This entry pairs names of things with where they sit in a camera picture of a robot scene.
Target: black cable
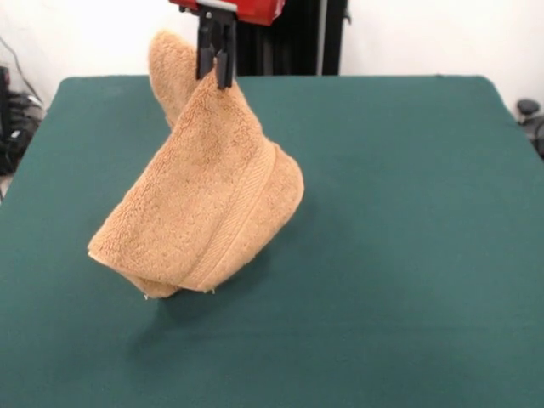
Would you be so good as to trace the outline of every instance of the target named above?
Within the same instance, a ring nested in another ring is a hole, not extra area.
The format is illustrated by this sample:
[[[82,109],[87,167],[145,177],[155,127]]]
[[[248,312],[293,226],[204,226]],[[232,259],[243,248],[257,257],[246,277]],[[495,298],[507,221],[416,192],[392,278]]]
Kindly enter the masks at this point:
[[[19,72],[20,77],[22,78],[23,82],[25,83],[26,87],[34,94],[36,99],[38,99],[40,102],[42,102],[42,99],[38,96],[36,89],[26,80],[25,74],[23,74],[23,70],[20,67],[19,58],[17,57],[17,53],[14,51],[13,48],[11,48],[6,40],[0,36],[0,43],[13,55],[15,66],[17,67],[17,71]]]
[[[538,124],[535,128],[535,149],[536,153],[541,156],[541,138],[540,133],[544,130],[544,120]]]

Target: white wall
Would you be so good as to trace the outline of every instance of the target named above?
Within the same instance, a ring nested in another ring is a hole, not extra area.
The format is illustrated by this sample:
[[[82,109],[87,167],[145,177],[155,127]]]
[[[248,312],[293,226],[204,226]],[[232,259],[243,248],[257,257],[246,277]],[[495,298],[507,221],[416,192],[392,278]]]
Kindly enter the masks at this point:
[[[544,103],[543,0],[350,0],[350,10],[343,74],[482,74],[508,107]],[[196,18],[167,0],[0,2],[0,35],[46,102],[64,77],[144,73],[164,26],[196,40]],[[0,60],[12,61],[1,46]]]

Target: green table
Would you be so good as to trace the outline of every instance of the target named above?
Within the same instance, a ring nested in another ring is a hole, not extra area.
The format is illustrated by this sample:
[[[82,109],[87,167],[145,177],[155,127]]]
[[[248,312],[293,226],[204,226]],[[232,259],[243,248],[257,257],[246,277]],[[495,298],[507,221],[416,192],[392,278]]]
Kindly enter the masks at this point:
[[[542,408],[544,172],[479,77],[242,78],[306,195],[215,295],[86,245],[167,125],[70,79],[0,207],[0,406]]]

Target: towel fold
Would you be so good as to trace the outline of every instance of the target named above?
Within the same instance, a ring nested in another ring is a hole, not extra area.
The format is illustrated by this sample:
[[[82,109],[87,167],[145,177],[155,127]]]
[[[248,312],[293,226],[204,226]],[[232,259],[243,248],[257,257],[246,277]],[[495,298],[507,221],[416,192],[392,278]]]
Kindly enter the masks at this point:
[[[298,164],[263,134],[236,83],[195,79],[196,51],[160,32],[150,82],[172,133],[88,245],[150,298],[208,292],[250,262],[303,197]]]

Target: terry cloth towel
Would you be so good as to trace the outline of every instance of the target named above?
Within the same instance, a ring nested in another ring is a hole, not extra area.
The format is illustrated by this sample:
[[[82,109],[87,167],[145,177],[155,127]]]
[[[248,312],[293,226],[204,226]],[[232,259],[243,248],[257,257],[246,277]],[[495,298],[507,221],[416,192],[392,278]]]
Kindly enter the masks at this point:
[[[88,245],[149,298],[213,291],[249,263],[303,197],[298,164],[270,142],[236,83],[195,80],[196,51],[162,31],[150,81],[172,133]]]

